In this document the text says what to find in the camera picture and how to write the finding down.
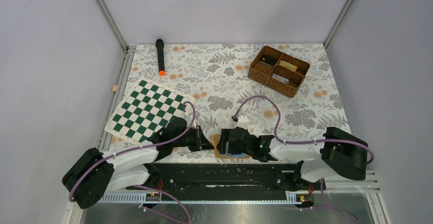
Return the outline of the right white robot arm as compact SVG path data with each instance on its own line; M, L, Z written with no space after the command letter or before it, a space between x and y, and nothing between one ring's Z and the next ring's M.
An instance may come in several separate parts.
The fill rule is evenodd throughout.
M223 129L216 149L221 155L247 155L264 163L294 162L293 183L299 189L332 176L365 180L370 152L366 142L336 127L328 127L322 135L286 142L274 135L255 136L240 127Z

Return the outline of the gold VIP card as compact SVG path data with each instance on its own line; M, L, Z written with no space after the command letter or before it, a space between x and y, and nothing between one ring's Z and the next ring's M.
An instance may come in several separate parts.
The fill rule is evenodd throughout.
M295 72L297 70L297 68L298 68L296 65L291 64L291 63L286 62L286 61L280 61L279 65L282 66L282 67L284 67L284 68L286 68L286 69L288 69L288 70L290 70L290 71L293 71L293 72Z

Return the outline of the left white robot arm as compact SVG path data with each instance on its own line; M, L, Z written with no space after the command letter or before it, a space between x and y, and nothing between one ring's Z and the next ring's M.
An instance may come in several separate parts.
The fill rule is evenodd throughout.
M108 192L133 185L154 188L159 176L146 165L169 156L176 147L187 147L192 152L214 149L200 126L176 117L148 139L125 150L88 149L61 182L70 200L87 209Z

